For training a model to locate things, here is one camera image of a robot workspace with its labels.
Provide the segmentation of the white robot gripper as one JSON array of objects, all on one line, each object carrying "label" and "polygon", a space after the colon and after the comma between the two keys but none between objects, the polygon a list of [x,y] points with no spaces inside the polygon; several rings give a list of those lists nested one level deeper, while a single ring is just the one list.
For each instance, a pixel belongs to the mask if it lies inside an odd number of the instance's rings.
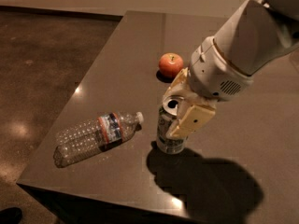
[{"label": "white robot gripper", "polygon": [[[200,96],[186,96],[187,80],[191,89]],[[175,120],[166,137],[183,139],[197,131],[216,114],[217,101],[210,99],[230,101],[252,83],[252,77],[237,71],[221,56],[213,36],[207,37],[192,54],[188,69],[180,70],[164,93],[166,105],[173,100],[178,102]]]}]

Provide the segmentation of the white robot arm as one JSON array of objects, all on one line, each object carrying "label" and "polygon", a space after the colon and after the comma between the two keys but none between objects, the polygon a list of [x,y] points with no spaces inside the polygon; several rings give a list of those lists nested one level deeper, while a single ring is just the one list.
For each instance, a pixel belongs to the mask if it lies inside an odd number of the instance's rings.
[{"label": "white robot arm", "polygon": [[166,132],[187,137],[210,121],[216,103],[250,86],[271,61],[298,48],[299,0],[247,0],[192,54],[165,97],[177,96],[178,114]]}]

